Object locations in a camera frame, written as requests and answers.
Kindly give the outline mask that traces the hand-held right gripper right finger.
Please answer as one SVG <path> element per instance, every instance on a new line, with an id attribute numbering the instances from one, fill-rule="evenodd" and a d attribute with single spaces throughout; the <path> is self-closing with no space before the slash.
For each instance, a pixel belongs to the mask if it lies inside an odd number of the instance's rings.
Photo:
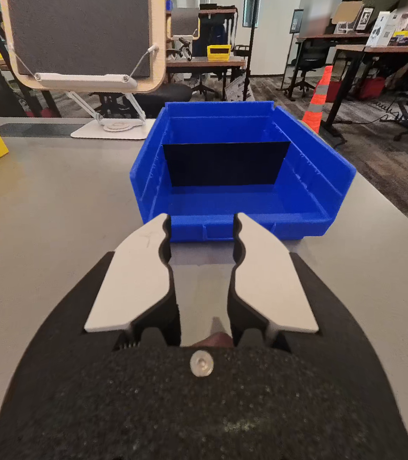
<path id="1" fill-rule="evenodd" d="M 287 247 L 245 213 L 233 219 L 227 298 L 232 341 L 288 348 L 285 333 L 320 331 Z"/>

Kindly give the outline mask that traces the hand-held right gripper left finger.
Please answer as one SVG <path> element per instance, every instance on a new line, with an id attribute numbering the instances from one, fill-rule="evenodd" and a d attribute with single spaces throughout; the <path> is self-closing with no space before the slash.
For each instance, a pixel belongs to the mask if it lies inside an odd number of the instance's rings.
<path id="1" fill-rule="evenodd" d="M 180 312 L 171 259 L 171 217 L 161 213 L 115 249 L 84 331 L 124 331 L 140 342 L 158 329 L 168 346 L 181 345 Z"/>

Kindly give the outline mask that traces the blue plastic bin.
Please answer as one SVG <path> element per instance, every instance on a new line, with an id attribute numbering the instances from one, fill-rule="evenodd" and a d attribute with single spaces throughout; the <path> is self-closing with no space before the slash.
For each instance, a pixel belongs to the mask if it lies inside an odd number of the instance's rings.
<path id="1" fill-rule="evenodd" d="M 173 187 L 163 144 L 290 141 L 273 185 Z M 334 222 L 356 168 L 272 101 L 170 102 L 130 171 L 144 224 L 171 217 L 173 242 L 233 239 L 245 213 L 281 240 L 322 236 Z"/>

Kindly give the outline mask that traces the grey desk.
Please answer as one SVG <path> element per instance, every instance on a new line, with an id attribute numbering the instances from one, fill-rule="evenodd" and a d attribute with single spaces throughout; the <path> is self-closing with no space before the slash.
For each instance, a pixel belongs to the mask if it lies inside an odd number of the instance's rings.
<path id="1" fill-rule="evenodd" d="M 0 407 L 36 331 L 142 224 L 129 172 L 139 141 L 7 137 L 0 158 Z M 356 174 L 322 237 L 285 242 L 378 354 L 408 431 L 408 218 Z"/>

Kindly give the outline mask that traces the black divider panel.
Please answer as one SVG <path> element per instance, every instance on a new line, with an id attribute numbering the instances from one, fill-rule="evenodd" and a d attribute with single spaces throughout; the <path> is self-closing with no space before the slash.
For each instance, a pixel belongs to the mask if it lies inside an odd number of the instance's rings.
<path id="1" fill-rule="evenodd" d="M 163 144 L 173 187 L 275 184 L 290 141 Z"/>

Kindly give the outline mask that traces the white board stand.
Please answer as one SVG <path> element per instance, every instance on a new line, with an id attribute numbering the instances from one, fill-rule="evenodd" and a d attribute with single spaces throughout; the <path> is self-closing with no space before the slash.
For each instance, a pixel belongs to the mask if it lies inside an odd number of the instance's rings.
<path id="1" fill-rule="evenodd" d="M 139 59 L 138 63 L 134 67 L 131 74 L 105 74 L 105 75 L 70 75 L 70 74 L 60 74 L 60 73 L 35 73 L 34 78 L 37 82 L 43 84 L 44 86 L 50 86 L 57 88 L 58 86 L 63 86 L 67 88 L 68 86 L 84 86 L 90 85 L 95 86 L 96 89 L 99 89 L 103 86 L 108 86 L 113 88 L 115 86 L 121 86 L 122 89 L 127 90 L 136 90 L 138 83 L 133 78 L 134 72 L 137 70 L 138 66 L 142 63 L 144 58 L 150 54 L 154 54 L 159 51 L 159 46 L 157 43 L 154 43 L 150 46 L 147 51 Z M 81 108 L 83 108 L 96 122 L 97 125 L 102 129 L 104 133 L 109 134 L 128 134 L 126 139 L 131 140 L 131 133 L 133 130 L 138 130 L 146 126 L 146 114 L 144 110 L 140 107 L 138 101 L 135 99 L 132 92 L 124 93 L 124 96 L 129 100 L 132 107 L 138 113 L 137 119 L 108 119 L 104 118 L 103 115 L 96 112 L 88 103 L 86 103 L 75 91 L 66 91 L 66 95 L 77 103 Z"/>

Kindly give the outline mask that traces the orange traffic cone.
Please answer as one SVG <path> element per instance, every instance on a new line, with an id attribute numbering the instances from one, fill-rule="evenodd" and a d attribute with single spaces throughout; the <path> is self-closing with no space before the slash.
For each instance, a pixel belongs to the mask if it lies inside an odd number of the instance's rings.
<path id="1" fill-rule="evenodd" d="M 323 107 L 326 103 L 332 72 L 332 65 L 325 67 L 322 78 L 317 84 L 314 94 L 311 98 L 309 107 L 305 111 L 301 120 L 301 123 L 315 134 L 319 134 L 322 122 Z"/>

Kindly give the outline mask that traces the white printed sheet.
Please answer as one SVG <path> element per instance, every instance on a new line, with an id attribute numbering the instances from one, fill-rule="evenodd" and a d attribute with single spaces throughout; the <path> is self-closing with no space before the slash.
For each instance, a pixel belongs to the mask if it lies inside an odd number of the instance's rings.
<path id="1" fill-rule="evenodd" d="M 225 88 L 225 100 L 228 102 L 242 102 L 244 101 L 244 88 L 245 88 L 245 73 L 234 81 L 226 85 Z M 253 95 L 250 84 L 247 87 L 247 94 L 245 101 L 254 102 L 255 97 Z"/>

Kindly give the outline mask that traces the red tool case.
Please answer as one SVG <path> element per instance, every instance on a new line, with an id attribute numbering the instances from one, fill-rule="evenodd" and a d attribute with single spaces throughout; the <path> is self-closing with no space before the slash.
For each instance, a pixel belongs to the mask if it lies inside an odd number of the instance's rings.
<path id="1" fill-rule="evenodd" d="M 384 77 L 365 78 L 362 80 L 356 98 L 362 101 L 378 99 L 384 88 Z"/>

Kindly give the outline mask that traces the wooden work table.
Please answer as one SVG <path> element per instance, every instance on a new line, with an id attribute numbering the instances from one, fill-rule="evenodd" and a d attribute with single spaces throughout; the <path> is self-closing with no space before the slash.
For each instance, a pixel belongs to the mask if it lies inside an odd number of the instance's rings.
<path id="1" fill-rule="evenodd" d="M 199 76 L 198 84 L 192 87 L 192 92 L 199 92 L 207 101 L 208 93 L 213 93 L 221 101 L 226 100 L 227 72 L 231 70 L 230 82 L 238 76 L 238 71 L 243 71 L 247 66 L 246 60 L 239 56 L 230 56 L 228 61 L 211 61 L 207 57 L 193 57 L 190 61 L 185 58 L 167 59 L 166 75 L 168 83 L 171 82 L 172 75 L 175 74 L 196 74 Z M 222 73 L 222 89 L 217 91 L 203 84 L 202 76 L 204 74 Z"/>
<path id="2" fill-rule="evenodd" d="M 327 120 L 322 121 L 321 126 L 324 131 L 327 131 L 330 135 L 334 137 L 341 137 L 341 133 L 333 126 L 335 118 L 339 112 L 341 103 L 346 98 L 354 79 L 359 70 L 360 64 L 365 57 L 393 57 L 402 55 L 408 60 L 408 46 L 366 46 L 366 45 L 338 45 L 337 50 L 347 51 L 351 54 L 351 62 L 346 71 L 343 82 L 339 88 L 335 101 L 332 108 L 328 114 Z"/>

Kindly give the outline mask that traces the black tripod pole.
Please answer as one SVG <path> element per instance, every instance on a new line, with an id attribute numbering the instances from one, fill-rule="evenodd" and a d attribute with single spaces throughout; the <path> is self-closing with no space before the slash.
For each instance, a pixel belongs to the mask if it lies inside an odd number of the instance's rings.
<path id="1" fill-rule="evenodd" d="M 259 15 L 259 13 L 258 13 L 259 3 L 260 3 L 259 0 L 254 0 L 254 3 L 253 3 L 251 32 L 250 32 L 250 40 L 249 40 L 249 54 L 248 54 L 248 60 L 247 60 L 247 65 L 246 65 L 246 72 L 245 72 L 245 79 L 244 79 L 244 89 L 243 89 L 243 101 L 244 102 L 247 100 L 249 78 L 250 78 L 250 66 L 251 66 L 253 43 L 254 43 L 254 35 L 255 35 L 255 28 L 256 28 L 258 15 Z"/>

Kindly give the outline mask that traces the white printed box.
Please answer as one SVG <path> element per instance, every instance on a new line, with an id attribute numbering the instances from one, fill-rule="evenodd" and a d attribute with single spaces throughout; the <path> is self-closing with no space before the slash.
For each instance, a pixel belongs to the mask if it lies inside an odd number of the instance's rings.
<path id="1" fill-rule="evenodd" d="M 399 22 L 397 12 L 380 11 L 369 35 L 366 47 L 386 47 Z"/>

